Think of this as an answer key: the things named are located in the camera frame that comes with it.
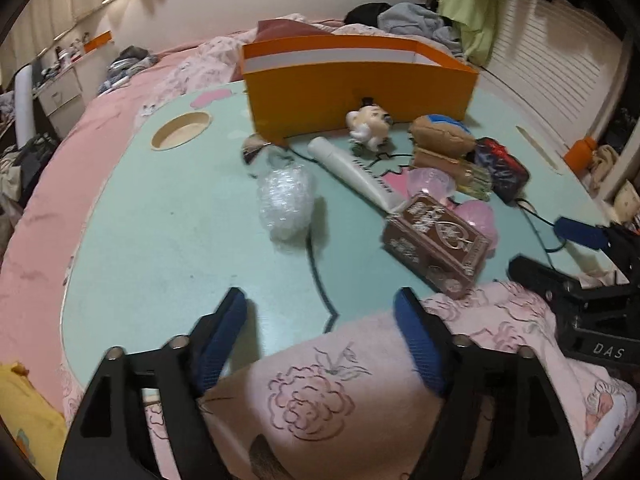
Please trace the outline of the brown card box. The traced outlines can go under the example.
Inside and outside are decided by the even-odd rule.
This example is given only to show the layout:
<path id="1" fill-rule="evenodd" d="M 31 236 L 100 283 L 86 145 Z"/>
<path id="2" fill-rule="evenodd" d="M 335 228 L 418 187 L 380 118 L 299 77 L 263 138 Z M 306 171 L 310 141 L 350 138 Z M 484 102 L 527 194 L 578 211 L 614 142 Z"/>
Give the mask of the brown card box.
<path id="1" fill-rule="evenodd" d="M 460 299 L 474 286 L 490 240 L 451 209 L 418 194 L 385 220 L 386 252 L 432 289 Z"/>

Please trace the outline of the pink translucent shell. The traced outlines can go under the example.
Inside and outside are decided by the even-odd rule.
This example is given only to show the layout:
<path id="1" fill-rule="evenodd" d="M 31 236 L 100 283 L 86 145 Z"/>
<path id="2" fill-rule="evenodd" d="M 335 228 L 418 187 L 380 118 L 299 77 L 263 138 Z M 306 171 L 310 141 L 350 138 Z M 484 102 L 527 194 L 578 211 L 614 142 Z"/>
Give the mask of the pink translucent shell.
<path id="1" fill-rule="evenodd" d="M 436 168 L 413 168 L 408 172 L 407 192 L 410 197 L 427 194 L 442 202 L 454 196 L 456 182 L 449 174 Z"/>
<path id="2" fill-rule="evenodd" d="M 482 200 L 468 200 L 454 206 L 454 213 L 488 239 L 487 255 L 492 257 L 498 246 L 499 235 L 491 206 Z"/>

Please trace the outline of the brown plush pouch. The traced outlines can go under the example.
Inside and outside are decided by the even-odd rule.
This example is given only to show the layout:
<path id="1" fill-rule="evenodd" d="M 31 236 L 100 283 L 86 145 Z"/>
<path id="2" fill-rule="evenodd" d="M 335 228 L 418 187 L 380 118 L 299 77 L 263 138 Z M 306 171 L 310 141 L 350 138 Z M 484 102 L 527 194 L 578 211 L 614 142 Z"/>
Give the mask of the brown plush pouch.
<path id="1" fill-rule="evenodd" d="M 441 114 L 416 118 L 409 127 L 409 133 L 418 148 L 451 158 L 463 158 L 476 145 L 466 125 Z"/>

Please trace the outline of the white cosmetic tube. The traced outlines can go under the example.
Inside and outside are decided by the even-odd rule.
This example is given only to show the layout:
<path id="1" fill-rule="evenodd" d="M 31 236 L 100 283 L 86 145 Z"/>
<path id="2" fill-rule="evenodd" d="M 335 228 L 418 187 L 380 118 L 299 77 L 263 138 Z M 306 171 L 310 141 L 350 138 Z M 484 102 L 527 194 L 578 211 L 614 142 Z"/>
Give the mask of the white cosmetic tube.
<path id="1" fill-rule="evenodd" d="M 405 203 L 404 196 L 391 188 L 382 178 L 323 136 L 317 136 L 307 145 L 307 151 L 330 174 L 386 214 L 394 214 Z"/>

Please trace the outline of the white cartoon figurine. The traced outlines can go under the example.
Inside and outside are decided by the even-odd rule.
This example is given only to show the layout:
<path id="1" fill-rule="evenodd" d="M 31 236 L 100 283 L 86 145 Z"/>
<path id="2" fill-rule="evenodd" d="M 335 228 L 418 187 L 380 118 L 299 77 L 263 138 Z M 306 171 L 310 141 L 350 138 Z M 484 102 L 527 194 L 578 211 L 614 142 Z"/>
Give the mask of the white cartoon figurine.
<path id="1" fill-rule="evenodd" d="M 386 143 L 392 125 L 393 118 L 372 98 L 363 98 L 358 110 L 346 114 L 349 142 L 372 153 Z"/>

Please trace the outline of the bubble wrap ball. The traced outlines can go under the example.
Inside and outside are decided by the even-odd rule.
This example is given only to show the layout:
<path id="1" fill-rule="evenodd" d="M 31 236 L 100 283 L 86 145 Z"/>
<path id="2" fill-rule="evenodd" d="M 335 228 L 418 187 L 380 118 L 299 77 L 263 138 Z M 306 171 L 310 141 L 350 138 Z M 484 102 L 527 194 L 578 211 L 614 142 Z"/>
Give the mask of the bubble wrap ball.
<path id="1" fill-rule="evenodd" d="M 258 180 L 259 219 L 273 240 L 306 232 L 316 202 L 316 181 L 304 167 L 273 169 Z"/>

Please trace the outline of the orange bottle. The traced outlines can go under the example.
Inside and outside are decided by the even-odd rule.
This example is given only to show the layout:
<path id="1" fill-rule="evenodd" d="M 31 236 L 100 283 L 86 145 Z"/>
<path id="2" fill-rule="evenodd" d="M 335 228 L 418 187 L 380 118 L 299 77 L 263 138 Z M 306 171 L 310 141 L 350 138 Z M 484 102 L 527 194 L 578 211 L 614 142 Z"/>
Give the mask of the orange bottle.
<path id="1" fill-rule="evenodd" d="M 580 177 L 587 170 L 597 146 L 597 142 L 591 136 L 585 136 L 576 141 L 563 156 L 566 166 L 575 176 Z"/>

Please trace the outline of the mint green lap table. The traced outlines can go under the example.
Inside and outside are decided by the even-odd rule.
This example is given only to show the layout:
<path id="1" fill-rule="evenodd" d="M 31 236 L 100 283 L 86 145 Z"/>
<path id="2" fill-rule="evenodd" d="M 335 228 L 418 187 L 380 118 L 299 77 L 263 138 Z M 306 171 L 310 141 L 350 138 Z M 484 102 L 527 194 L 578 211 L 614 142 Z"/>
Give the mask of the mint green lap table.
<path id="1" fill-rule="evenodd" d="M 167 151 L 154 132 L 189 110 L 180 96 L 129 142 L 93 207 L 62 311 L 70 370 L 87 385 L 113 346 L 155 349 L 187 333 L 231 287 L 252 302 L 231 365 L 271 356 L 431 289 L 382 247 L 381 211 L 319 166 L 311 237 L 274 242 L 259 219 L 242 145 L 253 124 L 242 82 L 211 102 L 209 127 Z"/>

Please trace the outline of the lime green garment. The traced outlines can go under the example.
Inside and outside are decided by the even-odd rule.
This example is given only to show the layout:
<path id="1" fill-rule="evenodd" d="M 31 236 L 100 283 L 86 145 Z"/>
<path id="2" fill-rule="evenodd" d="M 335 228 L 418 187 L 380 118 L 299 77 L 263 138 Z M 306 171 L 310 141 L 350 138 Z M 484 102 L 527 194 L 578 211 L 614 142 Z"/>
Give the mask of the lime green garment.
<path id="1" fill-rule="evenodd" d="M 438 13 L 457 25 L 465 59 L 485 66 L 498 35 L 499 0 L 438 0 Z"/>

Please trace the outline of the small folding fan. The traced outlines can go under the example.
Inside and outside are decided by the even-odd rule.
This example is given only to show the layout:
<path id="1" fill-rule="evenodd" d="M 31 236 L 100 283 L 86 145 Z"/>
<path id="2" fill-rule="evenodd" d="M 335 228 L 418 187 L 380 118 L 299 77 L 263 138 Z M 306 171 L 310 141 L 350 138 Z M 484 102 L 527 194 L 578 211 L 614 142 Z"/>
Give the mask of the small folding fan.
<path id="1" fill-rule="evenodd" d="M 242 143 L 242 159 L 246 166 L 250 166 L 256 157 L 271 143 L 257 133 L 248 136 Z"/>

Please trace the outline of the orange cardboard box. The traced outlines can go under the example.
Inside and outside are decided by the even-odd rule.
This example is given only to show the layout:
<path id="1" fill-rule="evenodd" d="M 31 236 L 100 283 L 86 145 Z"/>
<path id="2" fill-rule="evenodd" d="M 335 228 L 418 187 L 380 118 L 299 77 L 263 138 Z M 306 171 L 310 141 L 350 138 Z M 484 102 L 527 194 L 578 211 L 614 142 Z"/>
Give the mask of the orange cardboard box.
<path id="1" fill-rule="evenodd" d="M 254 129 L 279 145 L 344 128 L 364 101 L 394 122 L 427 114 L 461 120 L 478 78 L 473 67 L 423 42 L 382 36 L 253 42 L 243 48 L 241 67 Z"/>

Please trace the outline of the white drawer cabinet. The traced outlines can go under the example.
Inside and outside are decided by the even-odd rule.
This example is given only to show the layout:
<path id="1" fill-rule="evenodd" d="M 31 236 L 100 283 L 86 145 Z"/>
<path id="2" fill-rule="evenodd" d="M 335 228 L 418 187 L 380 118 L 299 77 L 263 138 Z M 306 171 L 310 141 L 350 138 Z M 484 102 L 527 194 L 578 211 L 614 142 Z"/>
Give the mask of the white drawer cabinet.
<path id="1" fill-rule="evenodd" d="M 84 95 L 74 68 L 47 81 L 36 96 L 60 139 L 73 130 L 85 113 Z"/>

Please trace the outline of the clothes pile on bed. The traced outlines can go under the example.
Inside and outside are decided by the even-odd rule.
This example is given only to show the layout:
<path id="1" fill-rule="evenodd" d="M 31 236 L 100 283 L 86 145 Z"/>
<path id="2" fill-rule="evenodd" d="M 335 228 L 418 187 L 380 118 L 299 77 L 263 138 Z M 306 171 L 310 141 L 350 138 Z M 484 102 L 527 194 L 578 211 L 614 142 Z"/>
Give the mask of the clothes pile on bed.
<path id="1" fill-rule="evenodd" d="M 160 59 L 149 50 L 130 46 L 120 52 L 107 67 L 106 79 L 98 89 L 98 95 L 111 92 L 130 81 L 133 76 L 154 66 Z"/>

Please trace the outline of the dark red pillow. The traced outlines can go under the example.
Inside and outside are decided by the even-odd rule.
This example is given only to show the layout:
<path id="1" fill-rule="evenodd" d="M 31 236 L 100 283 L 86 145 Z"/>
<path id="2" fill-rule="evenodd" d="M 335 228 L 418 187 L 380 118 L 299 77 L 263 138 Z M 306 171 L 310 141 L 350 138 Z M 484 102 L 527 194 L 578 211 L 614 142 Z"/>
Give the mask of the dark red pillow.
<path id="1" fill-rule="evenodd" d="M 254 41 L 262 42 L 281 38 L 329 34 L 330 32 L 308 23 L 289 20 L 288 18 L 274 18 L 273 20 L 265 20 L 258 23 Z"/>

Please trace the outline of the floral pink duvet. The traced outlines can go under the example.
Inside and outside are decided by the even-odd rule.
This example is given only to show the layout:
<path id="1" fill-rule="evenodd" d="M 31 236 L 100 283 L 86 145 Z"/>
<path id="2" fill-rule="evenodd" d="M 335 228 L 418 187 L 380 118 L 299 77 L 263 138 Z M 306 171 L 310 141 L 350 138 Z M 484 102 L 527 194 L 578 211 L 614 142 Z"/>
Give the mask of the floral pink duvet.
<path id="1" fill-rule="evenodd" d="M 297 13 L 278 18 L 308 23 L 326 30 L 332 35 L 397 37 L 397 35 L 383 32 L 381 29 L 360 24 L 345 25 L 343 22 L 335 20 L 309 21 L 308 18 Z M 172 71 L 153 88 L 149 97 L 142 104 L 139 115 L 147 118 L 168 102 L 177 99 L 178 96 L 218 86 L 218 84 L 241 80 L 242 47 L 255 42 L 257 25 L 245 32 L 235 32 L 230 36 L 217 36 L 209 39 L 193 48 L 189 55 L 182 58 L 179 63 L 174 61 L 177 53 L 169 55 L 168 64 Z"/>

